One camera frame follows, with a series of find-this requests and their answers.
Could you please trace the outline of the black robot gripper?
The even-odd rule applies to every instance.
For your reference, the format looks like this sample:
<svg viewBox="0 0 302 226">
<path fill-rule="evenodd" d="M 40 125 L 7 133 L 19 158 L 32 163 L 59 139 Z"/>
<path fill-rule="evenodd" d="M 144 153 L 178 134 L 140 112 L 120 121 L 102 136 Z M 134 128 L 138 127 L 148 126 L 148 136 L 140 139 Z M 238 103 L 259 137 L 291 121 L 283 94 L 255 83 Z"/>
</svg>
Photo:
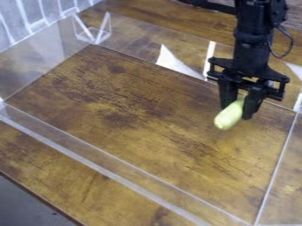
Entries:
<svg viewBox="0 0 302 226">
<path fill-rule="evenodd" d="M 233 59 L 210 57 L 210 70 L 207 77 L 218 83 L 221 108 L 225 109 L 235 100 L 238 90 L 247 91 L 243 105 L 245 120 L 249 120 L 257 113 L 262 101 L 266 99 L 267 91 L 263 86 L 251 86 L 247 90 L 246 85 L 262 81 L 270 81 L 275 92 L 267 98 L 282 101 L 286 93 L 286 84 L 290 81 L 289 76 L 274 71 L 265 66 L 259 71 L 250 71 L 246 68 L 237 68 Z"/>
</svg>

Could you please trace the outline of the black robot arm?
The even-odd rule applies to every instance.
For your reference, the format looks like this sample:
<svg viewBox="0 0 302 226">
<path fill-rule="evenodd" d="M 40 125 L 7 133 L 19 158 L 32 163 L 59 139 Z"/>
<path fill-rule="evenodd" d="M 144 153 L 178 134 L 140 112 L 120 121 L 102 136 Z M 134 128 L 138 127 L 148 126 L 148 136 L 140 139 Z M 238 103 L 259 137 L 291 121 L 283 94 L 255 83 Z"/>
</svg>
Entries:
<svg viewBox="0 0 302 226">
<path fill-rule="evenodd" d="M 271 45 L 274 31 L 282 30 L 287 20 L 286 0 L 235 0 L 234 6 L 210 0 L 176 0 L 209 10 L 237 16 L 234 30 L 235 48 L 230 59 L 210 57 L 213 68 L 207 77 L 218 83 L 221 107 L 226 108 L 235 101 L 238 91 L 247 91 L 243 99 L 242 118 L 249 120 L 258 112 L 266 98 L 281 101 L 285 98 L 287 75 L 274 71 L 269 58 L 275 55 Z"/>
</svg>

